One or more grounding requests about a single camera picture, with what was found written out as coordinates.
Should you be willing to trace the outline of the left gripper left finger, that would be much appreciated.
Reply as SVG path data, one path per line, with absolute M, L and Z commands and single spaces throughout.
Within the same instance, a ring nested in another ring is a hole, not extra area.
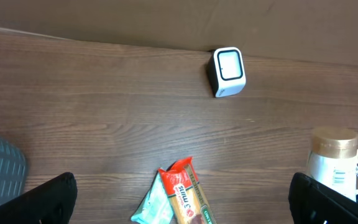
M 65 172 L 0 206 L 0 224 L 68 224 L 78 189 L 75 176 Z

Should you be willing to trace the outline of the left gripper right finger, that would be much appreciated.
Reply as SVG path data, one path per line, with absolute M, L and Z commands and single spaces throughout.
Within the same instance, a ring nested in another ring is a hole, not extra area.
M 288 195 L 294 224 L 358 224 L 353 201 L 306 174 L 294 174 Z

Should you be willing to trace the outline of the white tube gold cap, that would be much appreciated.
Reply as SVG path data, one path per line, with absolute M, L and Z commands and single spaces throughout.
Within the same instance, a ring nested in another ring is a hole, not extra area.
M 306 174 L 343 196 L 356 201 L 358 134 L 330 126 L 312 130 Z

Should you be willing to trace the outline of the teal snack packet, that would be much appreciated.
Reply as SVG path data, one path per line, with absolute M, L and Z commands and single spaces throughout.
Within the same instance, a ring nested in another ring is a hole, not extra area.
M 157 173 L 151 188 L 131 216 L 131 221 L 140 224 L 170 224 L 173 215 L 160 174 Z

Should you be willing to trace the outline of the orange spaghetti pack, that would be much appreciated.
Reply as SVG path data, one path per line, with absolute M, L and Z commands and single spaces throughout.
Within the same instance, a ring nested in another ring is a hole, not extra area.
M 177 160 L 169 170 L 159 169 L 158 173 L 177 223 L 216 224 L 191 157 Z

